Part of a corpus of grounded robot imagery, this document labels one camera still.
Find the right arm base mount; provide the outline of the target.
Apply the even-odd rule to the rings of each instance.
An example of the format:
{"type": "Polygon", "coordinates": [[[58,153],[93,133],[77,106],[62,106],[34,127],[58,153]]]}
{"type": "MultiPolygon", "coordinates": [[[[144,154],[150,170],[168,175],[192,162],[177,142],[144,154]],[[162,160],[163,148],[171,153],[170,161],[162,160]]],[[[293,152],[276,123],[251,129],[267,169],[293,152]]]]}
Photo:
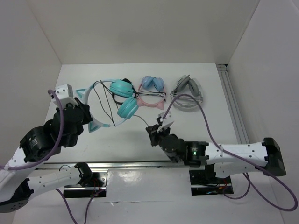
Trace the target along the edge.
{"type": "Polygon", "coordinates": [[[223,195],[224,189],[226,194],[234,193],[230,177],[223,179],[209,176],[205,170],[200,169],[189,170],[189,176],[192,196],[223,195]]]}

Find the teal cat-ear headphones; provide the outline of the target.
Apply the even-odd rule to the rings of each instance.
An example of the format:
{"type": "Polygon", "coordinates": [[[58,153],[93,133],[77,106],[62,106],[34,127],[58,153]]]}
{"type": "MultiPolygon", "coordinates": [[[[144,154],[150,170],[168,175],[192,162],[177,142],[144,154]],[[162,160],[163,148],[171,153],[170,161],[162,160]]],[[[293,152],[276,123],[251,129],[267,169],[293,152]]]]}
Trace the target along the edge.
{"type": "Polygon", "coordinates": [[[119,97],[126,98],[126,100],[122,103],[117,111],[117,115],[122,118],[121,121],[116,122],[115,126],[119,126],[124,123],[126,120],[130,119],[135,112],[138,110],[139,105],[137,103],[137,99],[134,96],[135,91],[133,90],[133,85],[131,83],[125,82],[120,79],[104,79],[100,81],[96,81],[91,86],[86,89],[77,89],[75,90],[79,100],[83,104],[88,104],[89,94],[92,89],[97,84],[104,84],[106,82],[110,82],[109,90],[119,97]]]}

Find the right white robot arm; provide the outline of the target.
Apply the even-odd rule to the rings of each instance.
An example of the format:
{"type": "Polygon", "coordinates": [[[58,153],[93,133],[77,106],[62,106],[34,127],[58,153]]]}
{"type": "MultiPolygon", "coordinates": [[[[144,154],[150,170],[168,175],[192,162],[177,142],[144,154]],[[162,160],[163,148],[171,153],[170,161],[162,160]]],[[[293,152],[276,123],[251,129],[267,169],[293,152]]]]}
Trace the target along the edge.
{"type": "Polygon", "coordinates": [[[159,146],[174,163],[191,168],[204,167],[209,183],[231,175],[263,172],[267,176],[285,176],[280,146],[273,138],[252,144],[215,145],[205,141],[185,141],[159,124],[146,128],[150,143],[159,146]]]}

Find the grey over-ear headphones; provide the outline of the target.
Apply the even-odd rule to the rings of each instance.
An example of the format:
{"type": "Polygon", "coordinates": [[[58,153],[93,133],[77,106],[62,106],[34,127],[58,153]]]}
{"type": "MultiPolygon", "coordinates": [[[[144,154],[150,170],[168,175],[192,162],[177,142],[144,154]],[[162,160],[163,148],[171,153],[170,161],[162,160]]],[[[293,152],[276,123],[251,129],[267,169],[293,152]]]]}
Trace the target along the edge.
{"type": "Polygon", "coordinates": [[[203,102],[203,89],[196,78],[183,75],[170,93],[171,99],[175,99],[173,106],[183,112],[195,112],[198,104],[203,102]]]}

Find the pink and blue cat-ear headphones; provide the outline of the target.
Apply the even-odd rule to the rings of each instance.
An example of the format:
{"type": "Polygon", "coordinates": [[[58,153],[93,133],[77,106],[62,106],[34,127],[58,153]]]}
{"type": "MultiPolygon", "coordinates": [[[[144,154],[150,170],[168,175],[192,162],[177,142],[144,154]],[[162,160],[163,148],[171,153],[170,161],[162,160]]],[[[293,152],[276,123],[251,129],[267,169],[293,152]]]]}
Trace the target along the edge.
{"type": "Polygon", "coordinates": [[[139,107],[145,106],[149,108],[157,108],[159,110],[164,109],[164,103],[166,99],[166,89],[162,78],[144,76],[137,90],[137,104],[139,107]],[[156,103],[148,103],[142,99],[142,97],[151,96],[159,97],[159,101],[156,103]]]}

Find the small black headphones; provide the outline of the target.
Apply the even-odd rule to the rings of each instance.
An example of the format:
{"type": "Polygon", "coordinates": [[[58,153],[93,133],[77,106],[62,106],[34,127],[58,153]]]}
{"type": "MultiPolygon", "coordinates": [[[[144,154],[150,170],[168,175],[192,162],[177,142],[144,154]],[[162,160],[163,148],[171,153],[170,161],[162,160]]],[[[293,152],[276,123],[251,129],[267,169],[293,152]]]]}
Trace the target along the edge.
{"type": "Polygon", "coordinates": [[[112,82],[109,87],[112,92],[113,101],[117,105],[122,105],[122,102],[118,102],[115,100],[115,96],[123,97],[123,98],[132,98],[135,94],[135,89],[133,84],[128,79],[117,79],[115,82],[112,82]]]}

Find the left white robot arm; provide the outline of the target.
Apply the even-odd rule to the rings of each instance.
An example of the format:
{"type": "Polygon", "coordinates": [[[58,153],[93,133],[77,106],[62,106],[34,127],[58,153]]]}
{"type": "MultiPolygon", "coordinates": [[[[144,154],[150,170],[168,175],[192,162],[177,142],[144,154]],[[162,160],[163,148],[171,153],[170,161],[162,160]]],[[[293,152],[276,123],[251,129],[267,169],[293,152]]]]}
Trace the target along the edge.
{"type": "Polygon", "coordinates": [[[9,167],[32,168],[0,171],[0,211],[10,213],[25,206],[29,200],[64,185],[92,182],[93,173],[86,162],[79,162],[62,172],[48,176],[30,177],[30,173],[47,160],[47,156],[59,154],[62,147],[73,147],[83,132],[83,126],[92,121],[90,107],[82,103],[57,108],[53,119],[31,129],[20,141],[9,167]]]}

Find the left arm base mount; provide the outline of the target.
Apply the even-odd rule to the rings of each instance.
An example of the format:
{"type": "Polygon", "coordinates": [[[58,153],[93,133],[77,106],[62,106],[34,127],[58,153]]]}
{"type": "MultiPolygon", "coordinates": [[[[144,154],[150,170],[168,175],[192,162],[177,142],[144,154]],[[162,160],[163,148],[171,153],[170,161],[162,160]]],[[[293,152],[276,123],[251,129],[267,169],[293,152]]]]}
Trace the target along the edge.
{"type": "Polygon", "coordinates": [[[66,198],[90,198],[95,194],[96,198],[106,197],[107,171],[91,171],[86,162],[79,162],[76,165],[81,173],[86,171],[89,177],[83,178],[83,181],[77,184],[66,185],[63,195],[66,198]]]}

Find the aluminium right side rail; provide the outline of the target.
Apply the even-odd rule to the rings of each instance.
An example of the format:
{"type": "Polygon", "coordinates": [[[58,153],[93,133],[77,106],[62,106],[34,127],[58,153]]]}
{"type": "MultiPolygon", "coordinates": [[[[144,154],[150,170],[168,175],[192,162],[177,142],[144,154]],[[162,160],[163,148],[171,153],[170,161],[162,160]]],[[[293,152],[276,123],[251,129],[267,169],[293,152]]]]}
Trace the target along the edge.
{"type": "Polygon", "coordinates": [[[221,85],[224,91],[226,102],[228,105],[229,113],[233,122],[237,141],[240,144],[249,144],[249,138],[245,128],[245,124],[242,119],[239,105],[233,90],[233,86],[228,74],[228,68],[226,64],[216,64],[216,68],[220,77],[221,85]]]}

